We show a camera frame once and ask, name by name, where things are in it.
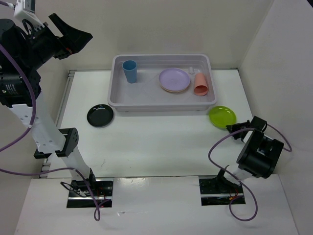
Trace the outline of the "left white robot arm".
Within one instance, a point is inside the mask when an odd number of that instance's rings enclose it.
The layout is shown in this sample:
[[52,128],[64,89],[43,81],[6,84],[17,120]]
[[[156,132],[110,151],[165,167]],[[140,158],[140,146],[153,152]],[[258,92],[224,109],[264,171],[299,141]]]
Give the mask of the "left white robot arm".
[[38,69],[51,58],[65,59],[80,52],[92,39],[90,33],[65,23],[57,14],[50,19],[61,32],[55,36],[47,24],[35,27],[24,19],[18,27],[10,19],[0,21],[0,102],[26,127],[37,145],[34,157],[55,154],[66,165],[74,189],[85,195],[97,191],[92,169],[78,149],[76,128],[59,129],[45,105]]

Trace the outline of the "coral plastic cup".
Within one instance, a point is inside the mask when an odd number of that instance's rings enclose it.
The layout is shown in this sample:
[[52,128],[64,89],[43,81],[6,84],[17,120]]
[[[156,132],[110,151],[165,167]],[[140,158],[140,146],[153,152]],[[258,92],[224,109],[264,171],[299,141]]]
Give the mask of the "coral plastic cup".
[[205,75],[203,73],[197,73],[194,79],[194,94],[204,96],[208,91],[209,87]]

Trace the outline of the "black plate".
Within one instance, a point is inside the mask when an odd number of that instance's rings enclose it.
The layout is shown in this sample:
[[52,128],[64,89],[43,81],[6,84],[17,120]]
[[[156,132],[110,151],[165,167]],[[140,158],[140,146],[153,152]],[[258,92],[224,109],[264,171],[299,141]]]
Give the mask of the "black plate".
[[91,107],[87,113],[87,121],[93,127],[105,127],[114,118],[113,109],[106,104],[98,104]]

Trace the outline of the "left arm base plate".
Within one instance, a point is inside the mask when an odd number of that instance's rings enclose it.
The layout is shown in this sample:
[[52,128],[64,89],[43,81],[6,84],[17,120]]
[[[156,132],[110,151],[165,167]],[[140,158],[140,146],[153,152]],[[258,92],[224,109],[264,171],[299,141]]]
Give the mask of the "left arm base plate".
[[[95,208],[95,204],[84,182],[79,186],[74,181],[60,182],[68,191],[67,208]],[[112,207],[113,178],[96,178],[90,187],[93,196],[101,208]]]

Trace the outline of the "green plastic plate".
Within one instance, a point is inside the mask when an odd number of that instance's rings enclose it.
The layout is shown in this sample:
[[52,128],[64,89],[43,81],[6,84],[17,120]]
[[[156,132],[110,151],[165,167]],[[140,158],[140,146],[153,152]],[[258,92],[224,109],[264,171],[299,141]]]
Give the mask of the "green plastic plate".
[[215,106],[208,113],[210,122],[219,129],[226,129],[227,126],[237,122],[235,113],[226,106]]

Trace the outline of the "blue plastic cup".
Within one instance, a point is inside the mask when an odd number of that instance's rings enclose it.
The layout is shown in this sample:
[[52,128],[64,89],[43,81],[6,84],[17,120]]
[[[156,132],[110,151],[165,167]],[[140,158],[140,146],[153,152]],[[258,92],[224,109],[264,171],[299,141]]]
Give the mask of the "blue plastic cup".
[[122,64],[122,68],[126,79],[129,83],[137,81],[137,63],[133,60],[127,60]]

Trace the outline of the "purple plastic plate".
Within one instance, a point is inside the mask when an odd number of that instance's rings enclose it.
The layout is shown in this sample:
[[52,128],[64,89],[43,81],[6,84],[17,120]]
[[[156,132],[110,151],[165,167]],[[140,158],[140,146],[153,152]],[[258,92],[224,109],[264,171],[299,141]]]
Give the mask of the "purple plastic plate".
[[190,77],[181,69],[169,68],[160,73],[159,83],[166,89],[179,91],[190,85]]

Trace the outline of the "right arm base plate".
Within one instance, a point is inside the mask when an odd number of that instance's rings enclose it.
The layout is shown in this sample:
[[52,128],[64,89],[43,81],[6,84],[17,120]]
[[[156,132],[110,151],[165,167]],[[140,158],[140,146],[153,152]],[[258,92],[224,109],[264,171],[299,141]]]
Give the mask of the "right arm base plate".
[[243,205],[246,203],[241,185],[229,185],[217,181],[216,176],[199,177],[202,206]]

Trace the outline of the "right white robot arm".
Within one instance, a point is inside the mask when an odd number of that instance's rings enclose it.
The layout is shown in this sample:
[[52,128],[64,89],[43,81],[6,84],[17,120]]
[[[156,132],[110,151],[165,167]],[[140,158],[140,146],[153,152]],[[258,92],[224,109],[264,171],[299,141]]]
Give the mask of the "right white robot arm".
[[227,125],[229,133],[236,133],[233,138],[240,139],[245,145],[241,150],[235,166],[228,166],[234,177],[220,170],[213,179],[214,188],[220,193],[231,192],[240,185],[240,182],[251,178],[268,178],[274,171],[284,144],[264,134],[268,123],[254,116],[251,121]]

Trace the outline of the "orange plastic plate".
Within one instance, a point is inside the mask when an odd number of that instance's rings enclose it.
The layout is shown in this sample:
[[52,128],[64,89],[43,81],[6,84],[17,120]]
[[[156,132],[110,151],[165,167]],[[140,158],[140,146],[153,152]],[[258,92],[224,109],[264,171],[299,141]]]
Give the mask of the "orange plastic plate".
[[165,87],[161,86],[163,90],[169,92],[169,93],[173,93],[173,94],[178,94],[178,93],[181,93],[181,92],[184,92],[185,90],[188,90],[189,87],[186,87],[182,90],[179,90],[179,91],[174,91],[174,90],[169,90],[169,89],[166,89]]

